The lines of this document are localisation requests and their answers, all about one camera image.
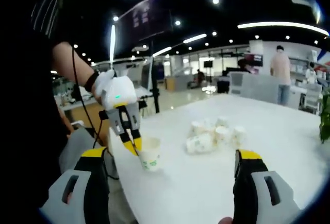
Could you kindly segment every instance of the wrist strap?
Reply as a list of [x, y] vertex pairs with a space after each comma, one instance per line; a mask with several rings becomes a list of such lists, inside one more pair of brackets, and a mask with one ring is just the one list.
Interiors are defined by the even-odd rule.
[[95, 83], [96, 79], [98, 77], [98, 72], [95, 71], [93, 75], [91, 75], [88, 80], [86, 81], [84, 88], [86, 89], [87, 92], [91, 93], [92, 92], [92, 87], [93, 84]]

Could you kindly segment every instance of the jeans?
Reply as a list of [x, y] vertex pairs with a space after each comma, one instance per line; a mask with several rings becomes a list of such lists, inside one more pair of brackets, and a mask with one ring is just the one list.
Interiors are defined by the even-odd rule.
[[290, 85], [279, 85], [278, 104], [286, 106], [290, 97]]

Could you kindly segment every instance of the black cable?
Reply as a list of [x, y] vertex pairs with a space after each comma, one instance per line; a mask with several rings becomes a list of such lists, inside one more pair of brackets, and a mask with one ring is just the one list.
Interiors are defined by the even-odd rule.
[[119, 180], [119, 178], [115, 178], [115, 177], [111, 176], [111, 175], [108, 173], [108, 171], [107, 171], [107, 167], [105, 166], [105, 161], [104, 161], [104, 153], [105, 153], [105, 151], [107, 151], [107, 153], [108, 153], [109, 155], [111, 155], [111, 157], [112, 157], [112, 154], [110, 154], [110, 153], [108, 152], [107, 149], [104, 149], [104, 150], [102, 151], [103, 170], [104, 170], [104, 172], [105, 172], [105, 174], [106, 174], [107, 177], [109, 177], [109, 178], [111, 178], [111, 179], [113, 179], [113, 180]]
[[100, 134], [100, 131], [101, 131], [101, 128], [102, 128], [102, 122], [103, 122], [103, 120], [101, 119], [100, 127], [98, 128], [98, 133], [96, 134], [96, 138], [95, 138], [95, 141], [94, 141], [94, 144], [93, 144], [93, 148], [95, 148], [97, 138], [99, 137], [99, 134]]
[[[72, 64], [73, 64], [74, 79], [75, 79], [76, 83], [79, 85], [79, 83], [78, 83], [78, 77], [77, 77], [77, 71], [76, 71], [76, 63], [75, 63], [75, 60], [74, 60], [74, 48], [73, 48], [73, 46], [72, 46]], [[81, 97], [81, 103], [82, 103], [82, 106], [83, 106], [83, 108], [84, 108], [84, 110], [86, 112], [88, 121], [91, 124], [94, 133], [96, 134], [96, 140], [99, 139], [101, 141], [101, 143], [103, 143], [103, 141], [100, 139], [98, 133], [96, 133], [96, 130], [95, 130], [94, 126], [93, 126], [92, 120], [91, 120], [91, 118], [90, 118], [90, 116], [89, 116], [89, 114], [87, 112], [87, 109], [86, 109], [86, 106], [85, 106], [85, 103], [84, 103], [84, 100], [83, 100], [83, 97], [81, 95], [81, 92], [80, 92], [79, 87], [78, 87], [78, 91], [79, 91], [79, 95]]]

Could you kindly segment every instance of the ceiling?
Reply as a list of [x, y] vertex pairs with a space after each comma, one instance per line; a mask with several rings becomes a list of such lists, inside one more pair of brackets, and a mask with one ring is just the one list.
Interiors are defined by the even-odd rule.
[[[108, 60], [110, 27], [115, 24], [113, 16], [120, 16], [142, 0], [74, 0], [70, 3], [67, 15], [73, 25], [70, 32], [75, 34], [78, 53], [86, 53], [84, 59], [91, 58], [93, 62]], [[286, 21], [298, 22], [316, 26], [316, 20], [310, 7], [298, 5], [291, 0], [219, 0], [214, 5], [212, 0], [164, 0], [163, 8], [168, 10], [170, 19], [169, 29], [162, 34], [149, 39], [134, 42], [130, 35], [125, 35], [125, 46], [116, 52], [116, 58], [136, 56], [132, 52], [135, 46], [150, 45], [153, 41], [152, 52], [168, 46], [180, 44], [184, 39], [206, 33], [207, 37], [187, 44], [179, 45], [169, 51], [180, 54], [205, 49], [209, 47], [227, 46], [232, 44], [248, 44], [249, 40], [259, 35], [262, 40], [287, 41], [330, 48], [329, 39], [320, 33], [289, 27], [260, 27], [238, 29], [237, 25], [250, 22]], [[322, 7], [323, 21], [317, 26], [330, 31], [330, 5], [328, 0], [316, 0]], [[180, 26], [174, 23], [181, 21]], [[151, 50], [142, 51], [139, 56], [150, 56]]]

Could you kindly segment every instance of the paper cup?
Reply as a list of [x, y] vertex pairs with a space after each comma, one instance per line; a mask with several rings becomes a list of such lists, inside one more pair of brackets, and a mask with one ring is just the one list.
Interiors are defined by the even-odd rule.
[[145, 171], [157, 171], [160, 168], [160, 139], [144, 136], [142, 150], [137, 149], [137, 153]]
[[217, 144], [227, 144], [228, 143], [228, 135], [229, 135], [229, 130], [223, 126], [219, 126], [216, 128], [216, 132], [215, 132], [215, 136], [216, 136], [216, 141]]
[[232, 144], [239, 147], [246, 138], [246, 131], [243, 127], [235, 127], [232, 135]]
[[187, 152], [206, 153], [215, 149], [213, 144], [213, 136], [209, 133], [204, 133], [187, 139]]
[[226, 117], [218, 117], [216, 121], [216, 127], [218, 126], [229, 128], [228, 119]]
[[204, 124], [199, 121], [193, 121], [193, 122], [191, 122], [191, 127], [190, 127], [190, 132], [188, 134], [188, 137], [200, 135], [203, 132], [204, 132]]

